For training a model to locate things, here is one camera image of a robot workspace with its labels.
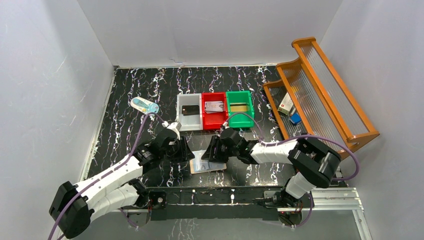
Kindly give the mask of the grey cards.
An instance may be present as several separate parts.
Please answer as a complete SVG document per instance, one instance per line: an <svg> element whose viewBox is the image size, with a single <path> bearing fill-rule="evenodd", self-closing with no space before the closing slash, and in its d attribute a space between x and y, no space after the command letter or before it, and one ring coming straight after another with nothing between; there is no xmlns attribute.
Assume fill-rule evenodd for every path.
<svg viewBox="0 0 424 240"><path fill-rule="evenodd" d="M225 111L223 101L205 101L204 111L206 113L221 113Z"/></svg>

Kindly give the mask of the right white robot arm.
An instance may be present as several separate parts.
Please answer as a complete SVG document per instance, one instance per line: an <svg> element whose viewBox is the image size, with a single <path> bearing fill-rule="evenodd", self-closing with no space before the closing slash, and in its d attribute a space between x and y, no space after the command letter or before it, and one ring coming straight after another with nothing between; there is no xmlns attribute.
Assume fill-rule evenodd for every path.
<svg viewBox="0 0 424 240"><path fill-rule="evenodd" d="M341 163L341 156L314 135L299 135L281 142L246 140L233 128L213 136L202 160L227 163L235 157L247 165L289 164L297 169L281 193L282 202L295 207L314 188L328 188Z"/></svg>

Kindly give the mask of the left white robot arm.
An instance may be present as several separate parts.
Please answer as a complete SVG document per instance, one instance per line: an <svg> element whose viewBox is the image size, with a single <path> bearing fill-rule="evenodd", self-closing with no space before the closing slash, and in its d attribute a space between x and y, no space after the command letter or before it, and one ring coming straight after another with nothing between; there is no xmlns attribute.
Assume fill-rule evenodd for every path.
<svg viewBox="0 0 424 240"><path fill-rule="evenodd" d="M72 239L83 233L97 218L123 207L161 209L166 195L149 190L140 177L158 168L163 161L193 160L185 136L165 128L151 141L137 145L123 160L92 178L72 184L66 181L56 192L49 209L62 236Z"/></svg>

